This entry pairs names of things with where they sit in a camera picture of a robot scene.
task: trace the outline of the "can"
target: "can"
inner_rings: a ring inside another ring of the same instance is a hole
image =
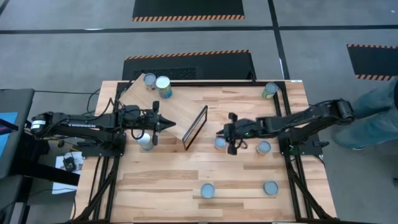
[[[140,145],[142,147],[142,149],[145,151],[150,151],[154,148],[154,144],[150,140],[150,135],[147,133],[144,133],[142,138],[138,139],[137,142],[138,142],[138,145]]]
[[[278,194],[278,184],[275,181],[267,181],[263,189],[267,195],[277,195]]]
[[[163,99],[170,98],[173,94],[170,79],[166,76],[161,76],[156,79],[156,87],[159,90],[159,95]]]
[[[256,151],[258,154],[266,154],[271,151],[271,144],[267,141],[262,141],[257,145]]]
[[[156,75],[153,73],[148,73],[145,74],[144,76],[144,83],[145,86],[147,86],[148,90],[154,90],[155,89],[155,83],[156,83]]]
[[[225,149],[226,141],[223,138],[215,138],[214,139],[214,147],[216,149]]]
[[[278,91],[278,86],[275,83],[267,83],[262,92],[262,97],[266,100],[270,100],[274,97],[276,91]]]
[[[203,184],[200,188],[200,195],[205,199],[210,199],[214,196],[216,189],[213,184]]]

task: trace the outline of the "black platform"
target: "black platform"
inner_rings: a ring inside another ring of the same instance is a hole
[[[196,21],[244,19],[242,0],[136,0],[132,20]]]
[[[135,80],[142,73],[165,75],[171,80],[256,79],[248,50],[194,52],[126,57],[123,80]]]
[[[398,49],[380,45],[347,45],[357,78],[390,80],[398,75]]]

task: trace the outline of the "orange and black stripe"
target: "orange and black stripe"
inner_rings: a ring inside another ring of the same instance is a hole
[[[239,53],[249,53],[250,54],[250,50],[219,50],[219,51],[212,51],[212,52],[191,52],[191,53],[162,54],[162,55],[141,55],[141,56],[126,57],[124,60],[160,58],[160,57],[184,57],[184,56],[194,56],[194,55],[239,54]]]
[[[133,22],[160,22],[160,21],[203,21],[203,20],[238,20],[244,15],[212,15],[212,16],[145,16],[133,17]]]
[[[390,75],[355,75],[356,78],[362,79],[362,80],[378,80],[378,81],[388,81],[395,76],[390,76]]]
[[[396,46],[386,46],[386,45],[368,45],[368,44],[347,44],[347,47],[364,47],[364,48],[374,48],[374,49],[397,49]],[[378,81],[388,81],[396,76],[392,75],[355,75],[356,78],[361,80],[378,80]]]
[[[347,44],[347,47],[370,47],[379,49],[396,49],[396,46],[385,46],[385,45],[368,45],[368,44]]]

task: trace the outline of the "person's leg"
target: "person's leg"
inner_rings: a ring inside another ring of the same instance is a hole
[[[398,110],[393,105],[388,111],[368,119],[357,120],[341,131],[333,133],[332,139],[340,146],[350,149],[398,139]]]
[[[386,85],[375,88],[351,104],[356,119],[365,118],[382,111],[387,111],[394,105],[394,87],[397,80],[392,80]]]

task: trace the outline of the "gray floor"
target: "gray floor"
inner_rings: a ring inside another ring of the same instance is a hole
[[[243,2],[244,21],[132,23],[131,0],[10,0],[0,17],[0,30],[272,25],[267,1]],[[398,24],[398,2],[393,0],[274,2],[280,26]],[[354,77],[346,44],[398,45],[398,30],[301,30],[282,31],[281,35],[290,77],[303,80],[310,103],[332,98],[354,100],[385,84]],[[127,56],[234,49],[252,52],[258,78],[282,79],[273,31],[21,34],[0,35],[0,88],[92,92],[103,80],[121,79]],[[43,111],[82,113],[87,98],[37,93],[30,117]],[[330,132],[322,131],[321,139],[330,140]],[[398,175],[397,146],[389,142],[357,152],[331,143],[324,149],[340,218],[396,223],[398,189],[391,179]],[[53,147],[42,160],[50,164],[57,154],[59,150]],[[49,188],[50,184],[36,181],[32,191]],[[55,197],[43,193],[31,198],[34,205],[28,223],[65,221],[72,201],[73,194]]]

